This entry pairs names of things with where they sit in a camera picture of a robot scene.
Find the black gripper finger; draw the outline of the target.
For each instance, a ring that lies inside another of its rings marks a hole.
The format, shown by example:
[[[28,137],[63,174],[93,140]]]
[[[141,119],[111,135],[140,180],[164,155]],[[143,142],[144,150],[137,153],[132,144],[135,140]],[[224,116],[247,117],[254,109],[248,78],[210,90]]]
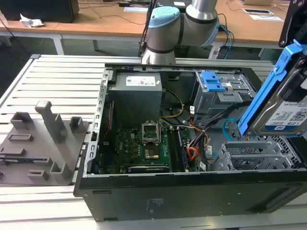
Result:
[[[307,95],[306,88],[302,87],[302,83],[307,79],[306,69],[296,69],[285,85],[282,93],[282,99],[286,102],[300,102]]]

